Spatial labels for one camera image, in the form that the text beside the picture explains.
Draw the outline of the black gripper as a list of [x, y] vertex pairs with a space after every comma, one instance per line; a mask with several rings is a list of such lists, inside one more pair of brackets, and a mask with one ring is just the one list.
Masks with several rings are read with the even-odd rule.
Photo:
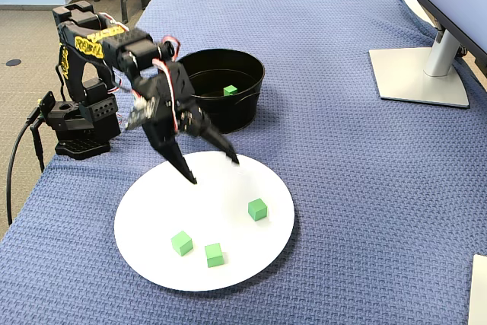
[[152, 146], [190, 183], [197, 184], [174, 134], [186, 133], [202, 138], [239, 164], [231, 142], [212, 124], [199, 107], [195, 107], [194, 89], [180, 62], [153, 61], [156, 75], [144, 78], [130, 73], [134, 104], [130, 112], [130, 128], [141, 126]]

